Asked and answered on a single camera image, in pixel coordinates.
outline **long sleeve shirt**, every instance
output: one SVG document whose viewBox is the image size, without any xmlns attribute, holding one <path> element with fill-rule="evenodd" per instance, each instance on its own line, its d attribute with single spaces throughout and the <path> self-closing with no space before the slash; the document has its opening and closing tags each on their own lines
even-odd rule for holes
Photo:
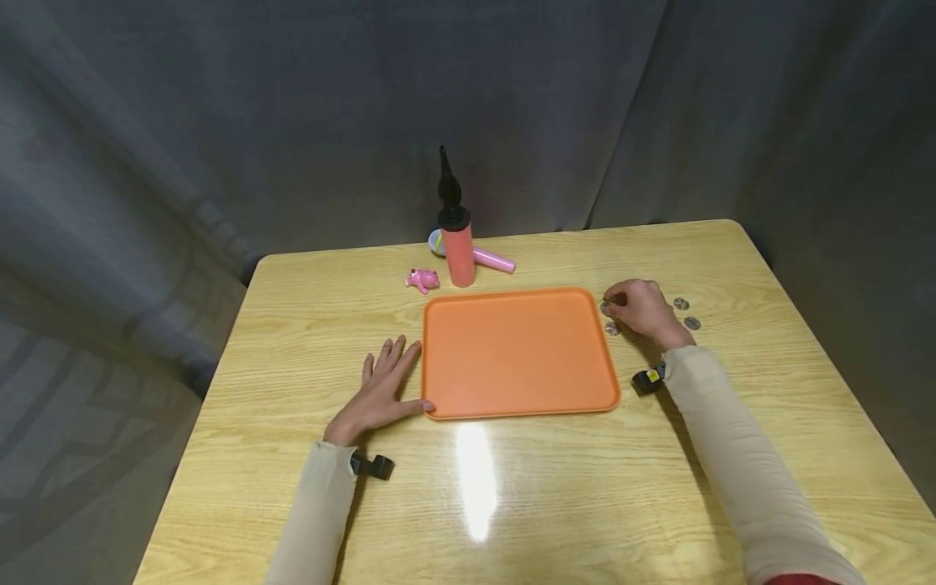
<svg viewBox="0 0 936 585">
<path fill-rule="evenodd" d="M 857 585 L 780 455 L 731 388 L 722 364 L 694 345 L 664 354 L 666 387 L 744 551 L 752 585 Z M 354 447 L 317 442 L 273 554 L 267 585 L 330 585 L 357 477 Z"/>
</svg>

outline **wooden table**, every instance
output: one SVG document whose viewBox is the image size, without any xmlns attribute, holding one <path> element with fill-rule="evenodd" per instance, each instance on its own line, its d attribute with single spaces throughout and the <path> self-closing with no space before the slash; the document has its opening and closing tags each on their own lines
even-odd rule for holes
<svg viewBox="0 0 936 585">
<path fill-rule="evenodd" d="M 418 339 L 438 295 L 631 277 L 683 297 L 695 333 L 785 458 L 831 540 L 870 583 L 929 582 L 936 521 L 743 229 L 730 221 L 479 242 L 517 261 L 459 290 L 425 244 L 268 256 L 256 270 L 137 583 L 262 582 L 309 445 L 387 337 Z M 405 288 L 436 268 L 429 297 Z M 340 582 L 740 583 L 740 552 L 648 363 L 608 343 L 620 407 L 598 415 L 434 422 L 381 431 L 397 463 L 365 483 Z M 417 397 L 418 375 L 403 397 Z"/>
</svg>

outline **pink toy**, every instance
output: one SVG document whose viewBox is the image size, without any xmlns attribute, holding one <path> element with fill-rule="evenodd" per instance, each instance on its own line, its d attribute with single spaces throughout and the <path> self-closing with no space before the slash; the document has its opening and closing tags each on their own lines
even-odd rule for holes
<svg viewBox="0 0 936 585">
<path fill-rule="evenodd" d="M 439 275 L 435 271 L 425 269 L 412 269 L 409 278 L 406 279 L 407 286 L 415 286 L 419 292 L 429 294 L 430 288 L 436 288 L 439 285 Z"/>
</svg>

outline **hand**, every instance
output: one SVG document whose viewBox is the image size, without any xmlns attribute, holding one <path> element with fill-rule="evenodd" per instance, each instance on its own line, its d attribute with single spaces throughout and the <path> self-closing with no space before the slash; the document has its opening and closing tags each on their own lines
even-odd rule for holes
<svg viewBox="0 0 936 585">
<path fill-rule="evenodd" d="M 611 304 L 602 313 L 651 338 L 660 351 L 695 345 L 693 334 L 676 318 L 654 281 L 632 278 L 617 283 L 605 292 L 605 300 Z"/>
<path fill-rule="evenodd" d="M 386 340 L 376 365 L 373 363 L 373 354 L 367 355 L 361 373 L 360 391 L 331 420 L 323 440 L 337 446 L 356 445 L 364 432 L 386 427 L 401 418 L 435 410 L 429 401 L 397 400 L 403 377 L 422 351 L 422 344 L 416 342 L 404 354 L 404 345 L 404 335 L 397 338 L 396 343 Z"/>
</svg>

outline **right hand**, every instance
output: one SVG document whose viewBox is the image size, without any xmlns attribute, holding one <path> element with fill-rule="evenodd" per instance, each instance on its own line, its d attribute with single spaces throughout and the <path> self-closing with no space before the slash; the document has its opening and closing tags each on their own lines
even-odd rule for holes
<svg viewBox="0 0 936 585">
<path fill-rule="evenodd" d="M 654 281 L 632 278 L 617 283 L 605 292 L 605 300 L 609 304 L 602 313 L 651 338 L 660 351 L 695 345 L 693 334 L 676 318 Z"/>
</svg>

